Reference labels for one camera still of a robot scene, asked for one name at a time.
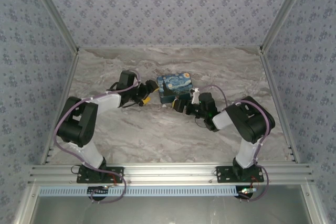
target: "black mounting plate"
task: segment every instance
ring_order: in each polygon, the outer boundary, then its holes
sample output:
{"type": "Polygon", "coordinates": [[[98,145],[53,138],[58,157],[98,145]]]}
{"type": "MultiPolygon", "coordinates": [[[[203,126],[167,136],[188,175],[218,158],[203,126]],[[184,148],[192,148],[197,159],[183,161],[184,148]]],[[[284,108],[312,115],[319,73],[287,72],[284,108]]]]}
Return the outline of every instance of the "black mounting plate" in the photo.
{"type": "Polygon", "coordinates": [[[255,183],[256,181],[252,179],[252,176],[254,176],[259,182],[264,182],[262,170],[261,168],[256,166],[251,167],[251,169],[249,170],[249,176],[246,180],[241,180],[237,178],[237,176],[233,172],[233,166],[217,166],[216,176],[218,183],[255,183]]]}
{"type": "MultiPolygon", "coordinates": [[[[109,170],[124,176],[124,167],[122,166],[108,166],[104,170],[109,170]]],[[[94,183],[104,183],[104,184],[113,184],[114,179],[117,184],[122,184],[122,180],[118,176],[112,176],[112,174],[105,174],[101,178],[101,173],[91,170],[83,165],[80,166],[77,174],[77,183],[79,184],[94,184],[94,183]]]]}

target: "marble surface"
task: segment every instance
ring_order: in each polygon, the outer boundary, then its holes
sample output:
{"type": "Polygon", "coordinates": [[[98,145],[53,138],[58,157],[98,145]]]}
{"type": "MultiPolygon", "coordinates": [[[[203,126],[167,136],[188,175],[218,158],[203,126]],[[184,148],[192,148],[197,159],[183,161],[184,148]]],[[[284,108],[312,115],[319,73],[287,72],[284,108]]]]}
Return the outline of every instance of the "marble surface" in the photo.
{"type": "MultiPolygon", "coordinates": [[[[259,160],[290,160],[287,143],[259,56],[237,48],[129,48],[79,51],[70,95],[87,97],[103,92],[125,69],[136,69],[143,81],[162,74],[189,72],[194,87],[216,84],[229,103],[247,95],[263,105],[275,118],[259,160]]],[[[209,89],[218,108],[222,94],[209,89]]],[[[162,105],[159,94],[150,95],[144,107],[116,109],[98,116],[93,136],[108,163],[231,162],[240,146],[233,125],[219,132],[196,125],[193,116],[162,105]]],[[[54,149],[50,163],[77,163],[72,156],[54,149]]]]}

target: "patterned wallpaper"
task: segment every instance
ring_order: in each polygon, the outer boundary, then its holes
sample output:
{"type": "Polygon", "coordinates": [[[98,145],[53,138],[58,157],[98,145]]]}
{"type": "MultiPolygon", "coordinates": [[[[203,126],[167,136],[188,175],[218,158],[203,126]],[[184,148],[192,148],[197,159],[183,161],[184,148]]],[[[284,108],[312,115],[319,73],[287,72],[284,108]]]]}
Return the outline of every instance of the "patterned wallpaper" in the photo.
{"type": "Polygon", "coordinates": [[[260,45],[283,0],[53,0],[76,44],[260,45]]]}
{"type": "Polygon", "coordinates": [[[302,162],[336,223],[336,0],[297,0],[267,55],[302,162]]]}
{"type": "Polygon", "coordinates": [[[40,162],[72,56],[39,0],[0,0],[0,223],[40,162]]]}

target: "starry night box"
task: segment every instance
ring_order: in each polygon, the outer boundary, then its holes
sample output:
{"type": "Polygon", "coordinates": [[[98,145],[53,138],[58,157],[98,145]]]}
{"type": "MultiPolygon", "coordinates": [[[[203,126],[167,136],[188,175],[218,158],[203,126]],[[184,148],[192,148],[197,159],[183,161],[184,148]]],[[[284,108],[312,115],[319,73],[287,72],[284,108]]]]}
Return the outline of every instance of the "starry night box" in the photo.
{"type": "Polygon", "coordinates": [[[175,97],[190,99],[190,89],[193,87],[189,73],[176,73],[159,76],[159,95],[161,103],[171,103],[175,97]]]}

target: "enclosure wall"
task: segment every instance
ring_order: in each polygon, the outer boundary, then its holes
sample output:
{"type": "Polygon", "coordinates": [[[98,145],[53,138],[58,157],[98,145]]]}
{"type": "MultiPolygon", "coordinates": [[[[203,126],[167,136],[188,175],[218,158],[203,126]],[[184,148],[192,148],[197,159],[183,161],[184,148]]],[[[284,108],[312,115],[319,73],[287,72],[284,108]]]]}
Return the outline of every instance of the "enclosure wall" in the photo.
{"type": "Polygon", "coordinates": [[[45,148],[72,61],[39,0],[0,0],[0,223],[45,148]]]}
{"type": "Polygon", "coordinates": [[[53,0],[79,47],[259,46],[283,0],[53,0]]]}
{"type": "Polygon", "coordinates": [[[267,52],[302,162],[336,223],[335,0],[297,0],[267,52]]]}

